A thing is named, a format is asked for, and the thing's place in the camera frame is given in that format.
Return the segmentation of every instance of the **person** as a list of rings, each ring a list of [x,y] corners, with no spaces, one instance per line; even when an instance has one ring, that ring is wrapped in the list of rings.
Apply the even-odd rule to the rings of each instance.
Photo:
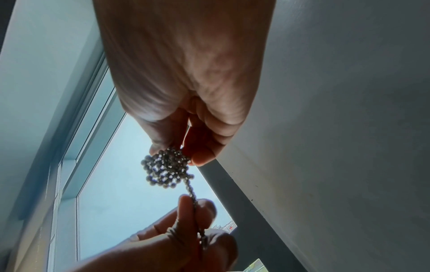
[[[214,160],[248,116],[275,0],[93,3],[116,92],[151,138],[150,154],[183,147],[193,165]],[[232,236],[210,230],[209,247],[198,249],[197,226],[215,216],[210,203],[194,214],[183,197],[177,212],[74,271],[227,271]]]

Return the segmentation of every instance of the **sky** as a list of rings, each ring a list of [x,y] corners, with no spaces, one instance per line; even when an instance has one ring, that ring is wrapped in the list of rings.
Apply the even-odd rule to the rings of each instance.
[[[177,206],[187,191],[183,183],[175,189],[150,186],[140,165],[151,140],[130,116],[126,116],[78,197],[80,259],[115,246],[146,228]],[[215,203],[218,215],[213,225],[232,219],[197,167],[191,186],[198,199]]]

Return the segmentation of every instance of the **human hand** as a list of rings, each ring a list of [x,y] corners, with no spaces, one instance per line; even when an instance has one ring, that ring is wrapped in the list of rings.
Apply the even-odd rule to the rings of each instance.
[[[237,259],[234,238],[209,229],[208,246],[202,250],[197,237],[198,228],[209,228],[215,216],[211,201],[199,200],[194,211],[191,198],[182,196],[177,209],[73,272],[226,272]]]
[[[213,160],[251,108],[275,0],[93,2],[118,96],[151,155],[183,145],[192,164]]]

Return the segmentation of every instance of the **skin crease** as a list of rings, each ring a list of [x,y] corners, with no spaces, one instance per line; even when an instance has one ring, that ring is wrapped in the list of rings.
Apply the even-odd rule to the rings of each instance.
[[[118,96],[150,153],[183,144],[192,164],[213,160],[251,108],[275,0],[93,2]]]
[[[177,209],[70,272],[226,272],[238,256],[233,236],[210,229],[208,247],[198,244],[197,228],[209,228],[215,216],[211,201],[199,200],[194,211],[191,198],[182,196]]]

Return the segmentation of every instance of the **skin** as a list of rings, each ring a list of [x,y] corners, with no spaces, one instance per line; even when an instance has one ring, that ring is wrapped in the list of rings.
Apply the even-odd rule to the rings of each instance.
[[[70,272],[226,272],[237,259],[237,245],[226,232],[206,231],[209,243],[202,250],[198,227],[209,228],[216,209],[209,200],[199,200],[194,211],[189,196],[178,208],[132,235],[116,247],[78,264]]]
[[[93,2],[118,96],[150,153],[183,145],[192,164],[213,160],[251,108],[275,0]]]

